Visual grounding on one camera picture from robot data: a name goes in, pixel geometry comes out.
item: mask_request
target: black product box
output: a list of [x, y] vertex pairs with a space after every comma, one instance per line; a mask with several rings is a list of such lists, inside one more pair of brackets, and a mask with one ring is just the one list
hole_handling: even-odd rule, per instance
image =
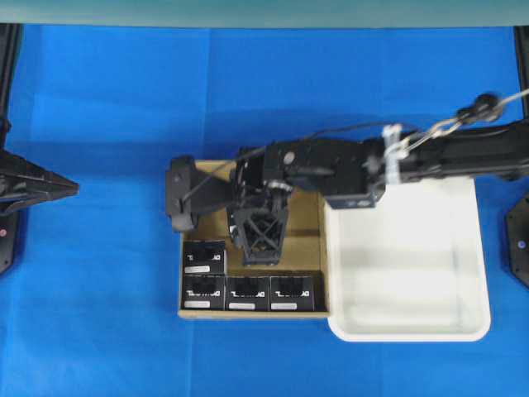
[[270, 277], [270, 310], [314, 311], [314, 283], [312, 277]]
[[269, 277], [228, 277], [226, 309], [268, 312], [270, 306]]
[[183, 243], [185, 275], [224, 275], [226, 260], [224, 240]]
[[183, 309], [224, 310], [226, 277], [185, 275], [182, 283]]

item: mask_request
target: white label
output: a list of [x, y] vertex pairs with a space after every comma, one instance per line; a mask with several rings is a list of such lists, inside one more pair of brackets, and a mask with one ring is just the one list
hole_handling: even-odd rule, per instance
[[212, 294], [195, 294], [192, 290], [185, 291], [188, 296], [221, 296], [221, 291], [215, 291]]
[[270, 308], [272, 310], [297, 310], [298, 304], [271, 304]]
[[208, 300], [186, 300], [183, 302], [186, 309], [209, 309]]
[[[290, 298], [291, 295], [283, 295], [281, 294], [281, 291], [275, 291], [275, 294], [278, 295], [280, 298]], [[299, 295], [301, 297], [308, 297], [308, 296], [311, 296], [311, 291], [302, 291], [301, 295]]]
[[255, 304], [238, 304], [233, 302], [228, 305], [228, 308], [231, 310], [255, 310]]
[[183, 269], [184, 273], [209, 273], [209, 266], [188, 266]]
[[[233, 295], [234, 298], [248, 298], [249, 297], [249, 295], [237, 295], [236, 291], [231, 291], [231, 294]], [[251, 296], [251, 298], [264, 298], [264, 297], [265, 297], [264, 291], [260, 291], [257, 293], [257, 295]]]

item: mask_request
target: blue tablecloth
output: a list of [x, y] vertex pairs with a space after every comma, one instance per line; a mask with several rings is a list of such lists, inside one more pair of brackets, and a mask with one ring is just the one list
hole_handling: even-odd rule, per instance
[[[0, 278], [0, 395], [527, 395], [529, 291], [503, 269], [503, 215], [527, 179], [477, 182], [493, 325], [476, 343], [345, 343], [323, 320], [182, 320], [179, 237], [164, 215], [173, 156], [227, 158], [353, 122], [426, 127], [483, 91], [518, 89], [507, 28], [26, 26], [7, 148], [81, 190], [29, 211]], [[502, 122], [521, 116], [514, 103]]]

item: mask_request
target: white container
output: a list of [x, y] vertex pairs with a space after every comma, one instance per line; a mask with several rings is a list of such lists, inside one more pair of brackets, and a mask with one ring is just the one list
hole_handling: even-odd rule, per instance
[[331, 330], [348, 342], [471, 342], [490, 326], [474, 181], [389, 185], [326, 208]]

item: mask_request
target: black cable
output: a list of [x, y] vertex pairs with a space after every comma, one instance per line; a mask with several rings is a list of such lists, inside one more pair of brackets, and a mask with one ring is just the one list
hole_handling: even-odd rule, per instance
[[[413, 126], [412, 124], [408, 124], [408, 123], [405, 123], [405, 122], [363, 122], [363, 123], [360, 123], [360, 124], [353, 124], [353, 125], [350, 125], [350, 126], [345, 126], [345, 127], [340, 127], [340, 128], [332, 128], [332, 129], [325, 129], [325, 130], [316, 131], [316, 132], [314, 132], [313, 134], [311, 134], [309, 136], [305, 136], [303, 139], [314, 139], [315, 137], [320, 136], [322, 134], [336, 133], [336, 132], [347, 132], [347, 131], [353, 131], [353, 130], [361, 130], [363, 128], [369, 128], [369, 127], [387, 126], [388, 124], [401, 124], [404, 127], [410, 128], [410, 129], [412, 129], [414, 131], [420, 131], [421, 130], [419, 127]], [[189, 190], [189, 192], [187, 192], [182, 197], [182, 203], [185, 203], [187, 200], [189, 200], [189, 198], [191, 196], [193, 196], [200, 188], [202, 188], [209, 180], [211, 180], [218, 171], [226, 168], [232, 162], [234, 162], [234, 161], [237, 162], [237, 161], [240, 161], [240, 160], [247, 160], [247, 159], [249, 159], [251, 157], [255, 157], [257, 155], [260, 155], [260, 154], [264, 153], [265, 150], [266, 150], [266, 146], [258, 147], [257, 149], [254, 149], [252, 151], [248, 151], [244, 155], [240, 155], [240, 156], [236, 157], [233, 160], [228, 160], [228, 161], [222, 163], [215, 170], [213, 170], [206, 178], [202, 179], [194, 188]]]
[[186, 201], [189, 200], [189, 198], [191, 196], [193, 196], [200, 188], [202, 188], [209, 180], [211, 180], [215, 174], [226, 168], [229, 164], [231, 164], [232, 162], [237, 162], [237, 161], [240, 161], [240, 160], [247, 160], [251, 157], [256, 157], [257, 155], [260, 155], [262, 153], [264, 153], [266, 150], [266, 146], [261, 146], [261, 147], [258, 147], [257, 149], [253, 149], [251, 151], [247, 151], [244, 155], [239, 155], [238, 157], [236, 157], [235, 159], [232, 159], [232, 160], [228, 160], [228, 161], [225, 161], [224, 163], [220, 164], [215, 170], [213, 170], [206, 178], [202, 179], [194, 188], [192, 188], [191, 190], [189, 190], [183, 197], [182, 197], [182, 203], [185, 203]]
[[323, 134], [332, 134], [337, 132], [348, 132], [348, 131], [354, 131], [354, 130], [361, 130], [364, 128], [369, 127], [380, 127], [380, 126], [387, 126], [390, 124], [401, 124], [403, 127], [410, 128], [411, 130], [419, 132], [421, 128], [414, 126], [413, 124], [409, 124], [406, 122], [362, 122], [359, 124], [352, 124], [350, 126], [340, 127], [340, 128], [329, 128], [324, 130], [319, 130], [314, 132], [311, 135], [305, 136], [303, 139], [314, 139], [317, 136], [323, 135]]

